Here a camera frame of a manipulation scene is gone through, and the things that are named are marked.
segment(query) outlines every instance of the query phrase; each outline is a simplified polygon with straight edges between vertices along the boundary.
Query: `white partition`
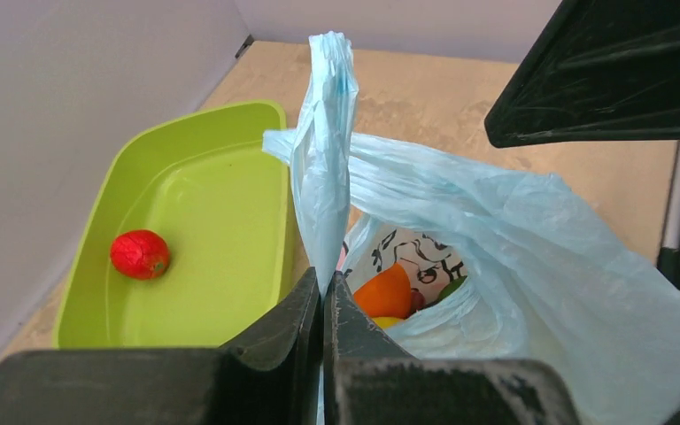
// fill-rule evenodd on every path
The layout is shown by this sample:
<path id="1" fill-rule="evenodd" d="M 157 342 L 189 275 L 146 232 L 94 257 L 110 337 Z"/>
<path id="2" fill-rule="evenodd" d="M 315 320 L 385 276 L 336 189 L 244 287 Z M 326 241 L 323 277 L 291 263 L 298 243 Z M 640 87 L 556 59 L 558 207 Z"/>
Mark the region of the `white partition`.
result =
<path id="1" fill-rule="evenodd" d="M 354 47 L 519 62 L 560 0 L 236 0 L 257 40 L 343 31 Z"/>
<path id="2" fill-rule="evenodd" d="M 0 350 L 119 148 L 195 110 L 247 35 L 232 0 L 0 0 Z"/>

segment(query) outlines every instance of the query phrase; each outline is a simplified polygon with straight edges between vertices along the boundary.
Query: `red toy fruit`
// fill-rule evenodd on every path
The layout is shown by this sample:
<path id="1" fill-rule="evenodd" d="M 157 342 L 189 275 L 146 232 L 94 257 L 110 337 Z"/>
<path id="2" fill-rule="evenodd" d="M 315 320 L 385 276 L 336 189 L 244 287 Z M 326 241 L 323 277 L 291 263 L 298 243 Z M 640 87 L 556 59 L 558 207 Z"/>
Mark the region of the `red toy fruit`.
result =
<path id="1" fill-rule="evenodd" d="M 117 237 L 111 245 L 113 266 L 135 279 L 160 276 L 168 268 L 170 259 L 166 241 L 151 230 L 132 230 Z"/>

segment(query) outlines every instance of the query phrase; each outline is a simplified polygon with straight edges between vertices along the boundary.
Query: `green plastic container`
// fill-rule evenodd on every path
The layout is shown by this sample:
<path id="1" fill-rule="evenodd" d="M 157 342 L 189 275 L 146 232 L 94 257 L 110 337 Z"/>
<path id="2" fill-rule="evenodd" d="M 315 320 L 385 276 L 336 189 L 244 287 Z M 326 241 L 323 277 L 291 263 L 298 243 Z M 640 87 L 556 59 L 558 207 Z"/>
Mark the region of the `green plastic container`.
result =
<path id="1" fill-rule="evenodd" d="M 261 151 L 269 128 L 285 128 L 278 104 L 231 104 L 121 150 L 69 274 L 58 348 L 218 346 L 277 305 L 293 285 L 295 215 L 288 168 Z M 113 239 L 137 228 L 168 243 L 158 279 L 111 264 Z"/>

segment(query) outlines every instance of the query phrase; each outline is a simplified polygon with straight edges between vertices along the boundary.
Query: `table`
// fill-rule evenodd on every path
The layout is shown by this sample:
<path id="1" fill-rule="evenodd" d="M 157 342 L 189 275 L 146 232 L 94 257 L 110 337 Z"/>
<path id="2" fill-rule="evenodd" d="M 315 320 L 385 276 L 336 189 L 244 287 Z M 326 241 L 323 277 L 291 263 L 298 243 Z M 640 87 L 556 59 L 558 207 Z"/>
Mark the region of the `table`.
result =
<path id="1" fill-rule="evenodd" d="M 661 245 L 676 142 L 558 143 L 497 150 L 483 118 L 517 65 L 356 50 L 360 93 L 355 131 L 390 137 L 506 168 L 561 175 L 633 251 L 655 262 Z M 311 71 L 307 44 L 255 42 L 203 109 L 272 99 L 294 127 Z M 359 217 L 352 211 L 350 224 Z M 294 281 L 308 267 L 297 237 Z M 63 285 L 25 324 L 4 355 L 51 346 Z"/>

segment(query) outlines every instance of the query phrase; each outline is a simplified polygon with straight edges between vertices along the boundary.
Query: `green vegetable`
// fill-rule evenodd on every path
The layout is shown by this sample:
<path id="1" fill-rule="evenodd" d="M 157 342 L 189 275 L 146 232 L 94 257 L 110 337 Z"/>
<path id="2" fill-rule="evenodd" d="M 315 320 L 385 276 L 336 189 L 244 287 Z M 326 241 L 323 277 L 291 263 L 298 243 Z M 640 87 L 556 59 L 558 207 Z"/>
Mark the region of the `green vegetable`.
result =
<path id="1" fill-rule="evenodd" d="M 465 281 L 465 278 L 467 276 L 459 277 L 455 279 L 454 281 L 450 282 L 449 285 L 445 286 L 444 289 L 439 292 L 439 297 L 437 297 L 437 302 L 442 301 L 443 299 L 447 298 L 452 294 L 457 288 L 460 287 L 460 285 Z"/>

